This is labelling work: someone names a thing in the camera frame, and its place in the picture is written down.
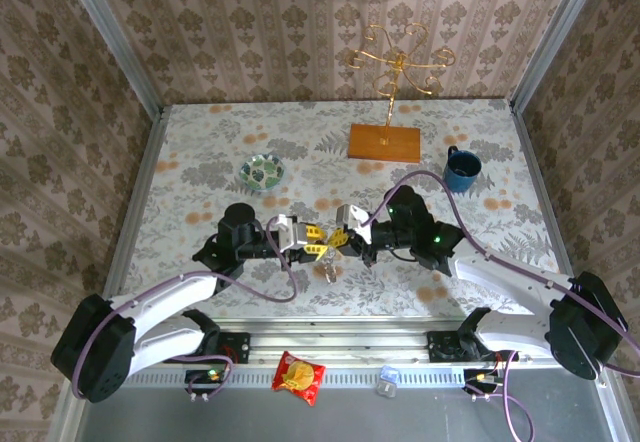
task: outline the patterned wallpaper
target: patterned wallpaper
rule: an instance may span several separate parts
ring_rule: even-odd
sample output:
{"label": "patterned wallpaper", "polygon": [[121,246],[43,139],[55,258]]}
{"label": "patterned wallpaper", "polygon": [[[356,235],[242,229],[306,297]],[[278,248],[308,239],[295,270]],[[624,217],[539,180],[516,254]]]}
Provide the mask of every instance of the patterned wallpaper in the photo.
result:
{"label": "patterned wallpaper", "polygon": [[[366,24],[408,50],[410,22],[431,29],[416,61],[448,47],[444,97],[511,93],[560,0],[108,0],[164,104],[373,98],[371,65],[344,59]],[[383,38],[377,46],[382,51]],[[406,82],[403,98],[417,98]]]}
{"label": "patterned wallpaper", "polygon": [[[576,272],[605,280],[640,337],[640,0],[588,0],[525,110]],[[628,347],[625,367],[640,368]],[[640,382],[627,380],[640,416]]]}
{"label": "patterned wallpaper", "polygon": [[49,363],[103,285],[150,121],[79,0],[0,0],[0,441],[42,441]]}

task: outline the gold jewelry stand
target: gold jewelry stand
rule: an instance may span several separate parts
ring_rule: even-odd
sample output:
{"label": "gold jewelry stand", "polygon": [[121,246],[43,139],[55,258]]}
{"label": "gold jewelry stand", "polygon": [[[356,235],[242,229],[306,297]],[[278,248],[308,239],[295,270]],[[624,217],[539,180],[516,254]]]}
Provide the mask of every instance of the gold jewelry stand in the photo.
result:
{"label": "gold jewelry stand", "polygon": [[[378,62],[384,62],[389,66],[380,77],[373,80],[373,90],[378,94],[389,97],[389,112],[387,113],[387,122],[383,126],[379,125],[364,125],[364,124],[352,124],[351,135],[349,137],[349,150],[347,155],[354,159],[373,159],[373,160],[386,160],[391,162],[420,162],[420,129],[409,127],[391,127],[391,117],[393,116],[393,105],[398,94],[398,80],[400,74],[404,75],[409,84],[419,92],[427,95],[432,95],[433,90],[430,90],[431,83],[436,83],[442,88],[438,77],[433,75],[428,76],[425,79],[424,88],[419,87],[409,74],[408,69],[435,69],[449,67],[456,61],[455,54],[450,49],[438,49],[433,52],[432,57],[435,60],[441,60],[439,64],[414,64],[411,62],[411,56],[413,53],[423,45],[429,36],[428,29],[418,23],[412,23],[404,28],[404,32],[407,35],[414,35],[421,30],[423,35],[418,40],[418,43],[411,50],[411,52],[404,53],[401,50],[394,48],[391,38],[387,30],[381,25],[368,25],[362,31],[362,35],[366,40],[376,42],[376,30],[381,30],[387,38],[389,43],[389,50],[391,51],[391,58],[385,59],[376,55],[370,54],[364,50],[352,50],[347,55],[347,65],[353,69],[361,69],[365,66],[365,61],[360,56],[368,57],[369,59],[376,60]],[[383,77],[389,77],[389,81],[378,88],[378,82]]]}

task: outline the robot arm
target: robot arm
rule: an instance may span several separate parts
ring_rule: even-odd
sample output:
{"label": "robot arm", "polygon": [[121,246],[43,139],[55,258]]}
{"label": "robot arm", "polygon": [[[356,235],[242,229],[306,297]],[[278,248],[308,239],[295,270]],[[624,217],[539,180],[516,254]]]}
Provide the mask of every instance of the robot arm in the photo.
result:
{"label": "robot arm", "polygon": [[[315,225],[285,215],[279,215],[272,225],[276,230],[271,236],[287,263],[316,260],[327,250],[326,245],[316,243],[325,234]],[[218,274],[237,278],[245,260],[277,255],[253,209],[234,204],[220,220],[217,236],[209,238],[193,260]],[[229,285],[208,272],[198,272],[110,300],[91,295],[76,309],[51,361],[70,380],[81,363],[78,388],[89,401],[99,402],[145,367],[179,355],[217,354],[218,325],[197,310],[182,311]],[[81,360],[85,345],[101,323],[106,325],[95,336],[86,359]]]}
{"label": "robot arm", "polygon": [[[340,207],[339,228],[329,244],[343,255],[361,258],[368,267],[376,263],[381,250],[409,249],[421,266],[491,289],[531,311],[531,315],[515,315],[475,309],[458,329],[455,341],[466,360],[515,350],[553,356],[575,375],[595,379],[621,337],[571,298],[552,290],[555,285],[585,298],[628,330],[611,294],[593,274],[584,272],[574,279],[491,249],[481,253],[460,228],[436,222],[422,197],[408,186],[401,186],[389,199],[387,211],[390,221],[374,220],[365,226],[369,214],[351,205]],[[528,275],[532,273],[549,283],[532,280]]]}

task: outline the floral tablecloth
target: floral tablecloth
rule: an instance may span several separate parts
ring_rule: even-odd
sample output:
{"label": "floral tablecloth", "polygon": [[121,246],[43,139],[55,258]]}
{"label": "floral tablecloth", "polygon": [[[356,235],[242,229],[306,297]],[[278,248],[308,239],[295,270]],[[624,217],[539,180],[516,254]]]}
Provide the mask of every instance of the floral tablecloth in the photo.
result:
{"label": "floral tablecloth", "polygon": [[[234,202],[251,204],[263,223],[277,213],[296,214],[331,233],[336,207],[348,202],[373,210],[403,175],[418,168],[442,173],[447,147],[454,144],[483,162],[472,188],[456,196],[472,233],[497,250],[557,270],[504,101],[398,102],[394,124],[421,129],[422,163],[348,159],[350,125],[382,124],[386,110],[384,101],[173,106],[123,292],[204,268],[191,255],[217,232],[217,221]],[[258,153],[275,153],[286,165],[285,180],[267,193],[252,192],[237,177],[243,161]],[[435,181],[419,177],[413,184],[436,219],[454,222]],[[301,293],[289,304],[231,287],[198,308],[232,318],[460,317],[478,306],[526,312],[486,289],[389,254],[381,254],[372,269],[342,256],[334,265],[338,280],[333,285],[319,263],[294,266]],[[273,296],[292,289],[274,260],[247,262],[242,278]]]}

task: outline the gray floor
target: gray floor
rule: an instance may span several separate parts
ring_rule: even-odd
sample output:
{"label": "gray floor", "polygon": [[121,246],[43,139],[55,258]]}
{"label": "gray floor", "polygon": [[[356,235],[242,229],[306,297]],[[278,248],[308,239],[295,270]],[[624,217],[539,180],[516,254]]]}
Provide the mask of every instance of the gray floor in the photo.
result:
{"label": "gray floor", "polygon": [[[510,393],[532,413],[536,441],[611,439],[593,383],[562,370],[514,371]],[[320,390],[315,407],[285,391],[228,389],[191,403],[176,389],[121,389],[91,405],[78,440],[510,441],[500,400],[471,402],[459,389],[405,389],[385,399],[368,389]],[[516,430],[528,428],[517,408]]]}

